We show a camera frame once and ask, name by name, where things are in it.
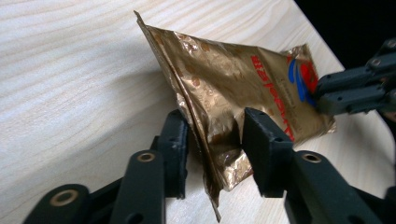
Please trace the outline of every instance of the gold foil packet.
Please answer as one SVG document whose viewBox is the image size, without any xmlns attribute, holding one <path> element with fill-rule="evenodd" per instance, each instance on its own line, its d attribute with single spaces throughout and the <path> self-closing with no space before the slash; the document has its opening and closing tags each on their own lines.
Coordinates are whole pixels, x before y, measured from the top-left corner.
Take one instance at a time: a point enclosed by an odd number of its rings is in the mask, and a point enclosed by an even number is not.
<svg viewBox="0 0 396 224">
<path fill-rule="evenodd" d="M 330 132 L 334 119 L 310 98 L 318 82 L 307 45 L 283 53 L 138 24 L 202 151 L 205 189 L 219 220 L 219 192 L 252 174 L 241 148 L 245 107 L 267 113 L 296 144 Z"/>
</svg>

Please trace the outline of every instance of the crinkled foil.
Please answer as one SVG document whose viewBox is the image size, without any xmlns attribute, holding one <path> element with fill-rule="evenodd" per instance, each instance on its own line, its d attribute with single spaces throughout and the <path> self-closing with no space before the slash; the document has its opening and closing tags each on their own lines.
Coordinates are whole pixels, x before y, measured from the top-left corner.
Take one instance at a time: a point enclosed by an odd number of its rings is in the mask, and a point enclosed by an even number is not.
<svg viewBox="0 0 396 224">
<path fill-rule="evenodd" d="M 202 150 L 205 189 L 218 220 L 219 192 L 252 174 L 241 148 L 244 108 L 267 113 L 294 140 L 333 130 L 310 99 L 318 82 L 307 46 L 283 53 L 205 40 L 138 24 Z"/>
</svg>

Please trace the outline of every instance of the wood grain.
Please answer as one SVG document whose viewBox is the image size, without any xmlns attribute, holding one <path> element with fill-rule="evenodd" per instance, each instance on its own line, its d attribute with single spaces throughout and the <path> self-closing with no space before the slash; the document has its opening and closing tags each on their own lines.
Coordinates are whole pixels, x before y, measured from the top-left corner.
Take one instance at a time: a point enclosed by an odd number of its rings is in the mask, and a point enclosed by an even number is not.
<svg viewBox="0 0 396 224">
<path fill-rule="evenodd" d="M 0 222 L 21 223 L 49 190 L 96 190 L 149 147 L 176 99 L 133 10 L 146 24 L 282 50 L 308 43 L 321 76 L 342 70 L 290 0 L 1 1 Z M 393 140 L 376 113 L 339 116 L 338 132 L 296 149 L 318 151 L 346 180 L 382 197 L 393 183 Z M 187 199 L 167 200 L 168 223 L 217 223 L 189 157 Z M 220 194 L 222 223 L 288 223 L 283 200 L 252 178 Z"/>
</svg>

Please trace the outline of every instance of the red and blue logo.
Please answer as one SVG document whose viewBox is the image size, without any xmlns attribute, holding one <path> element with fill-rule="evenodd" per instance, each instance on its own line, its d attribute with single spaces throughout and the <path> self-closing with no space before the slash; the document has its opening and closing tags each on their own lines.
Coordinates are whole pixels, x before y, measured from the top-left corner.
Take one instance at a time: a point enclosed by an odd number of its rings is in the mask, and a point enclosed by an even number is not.
<svg viewBox="0 0 396 224">
<path fill-rule="evenodd" d="M 318 85 L 318 76 L 311 62 L 297 64 L 293 59 L 289 65 L 289 81 L 297 86 L 298 96 L 301 102 L 307 101 L 312 106 L 316 106 L 312 99 L 312 94 Z"/>
</svg>

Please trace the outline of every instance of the wooden table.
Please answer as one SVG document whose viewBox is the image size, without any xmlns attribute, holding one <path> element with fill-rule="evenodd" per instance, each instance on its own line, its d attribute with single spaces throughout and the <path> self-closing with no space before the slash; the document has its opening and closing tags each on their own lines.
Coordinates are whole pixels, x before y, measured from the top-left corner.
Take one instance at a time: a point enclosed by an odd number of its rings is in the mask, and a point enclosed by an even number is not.
<svg viewBox="0 0 396 224">
<path fill-rule="evenodd" d="M 308 43 L 321 76 L 341 64 L 291 0 L 0 2 L 0 223 L 21 223 L 49 190 L 91 191 L 121 177 L 159 134 L 176 99 L 133 10 L 146 24 L 282 50 Z M 393 140 L 372 112 L 338 116 L 338 132 L 296 149 L 324 154 L 353 186 L 382 197 Z M 168 223 L 217 223 L 202 164 L 189 157 L 187 199 L 167 200 Z M 252 178 L 220 194 L 222 223 L 288 223 L 283 200 Z"/>
</svg>

